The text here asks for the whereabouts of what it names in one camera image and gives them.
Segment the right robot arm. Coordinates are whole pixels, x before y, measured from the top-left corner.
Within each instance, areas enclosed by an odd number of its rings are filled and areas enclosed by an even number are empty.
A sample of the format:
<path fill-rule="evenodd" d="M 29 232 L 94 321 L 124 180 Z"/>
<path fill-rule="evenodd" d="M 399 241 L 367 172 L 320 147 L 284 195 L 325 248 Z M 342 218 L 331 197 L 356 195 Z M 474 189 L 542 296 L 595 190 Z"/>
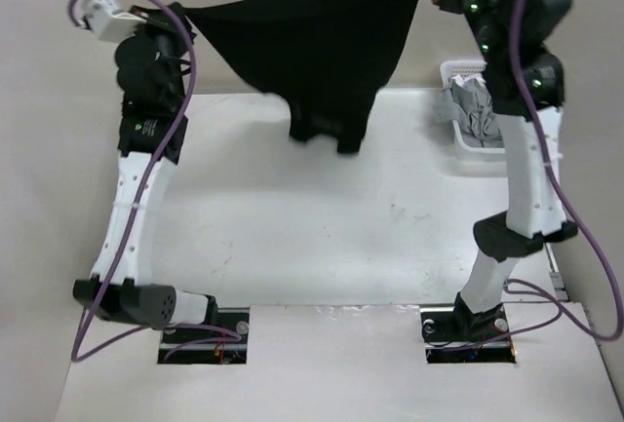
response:
<path fill-rule="evenodd" d="M 478 253 L 452 310 L 422 316 L 426 341 L 476 343 L 500 330 L 503 289 L 517 264 L 577 233 L 548 177 L 559 171 L 565 78 L 545 46 L 573 0 L 432 2 L 469 24 L 505 150 L 508 208 L 474 224 Z"/>

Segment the black tank top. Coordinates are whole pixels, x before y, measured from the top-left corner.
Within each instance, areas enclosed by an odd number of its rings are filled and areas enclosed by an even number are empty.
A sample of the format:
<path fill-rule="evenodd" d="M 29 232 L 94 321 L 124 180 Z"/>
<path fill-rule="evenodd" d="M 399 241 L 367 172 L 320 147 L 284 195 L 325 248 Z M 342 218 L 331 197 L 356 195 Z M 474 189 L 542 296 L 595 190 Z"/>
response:
<path fill-rule="evenodd" d="M 246 84 L 288 105 L 291 139 L 326 135 L 352 155 L 418 1 L 242 0 L 184 14 Z"/>

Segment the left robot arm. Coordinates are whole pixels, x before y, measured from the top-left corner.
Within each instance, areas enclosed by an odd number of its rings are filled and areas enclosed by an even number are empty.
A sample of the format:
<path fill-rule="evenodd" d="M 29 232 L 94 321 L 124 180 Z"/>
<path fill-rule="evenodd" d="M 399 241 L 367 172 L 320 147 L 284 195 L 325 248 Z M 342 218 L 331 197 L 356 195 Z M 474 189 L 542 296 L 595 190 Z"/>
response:
<path fill-rule="evenodd" d="M 73 297 L 98 318 L 163 330 L 185 325 L 209 342 L 218 332 L 211 295 L 157 285 L 152 252 L 158 211 L 181 155 L 188 120 L 184 99 L 187 47 L 161 11 L 123 11 L 111 0 L 84 0 L 84 19 L 96 37 L 116 44 L 117 83 L 123 91 L 118 182 L 104 242 L 90 276 Z"/>

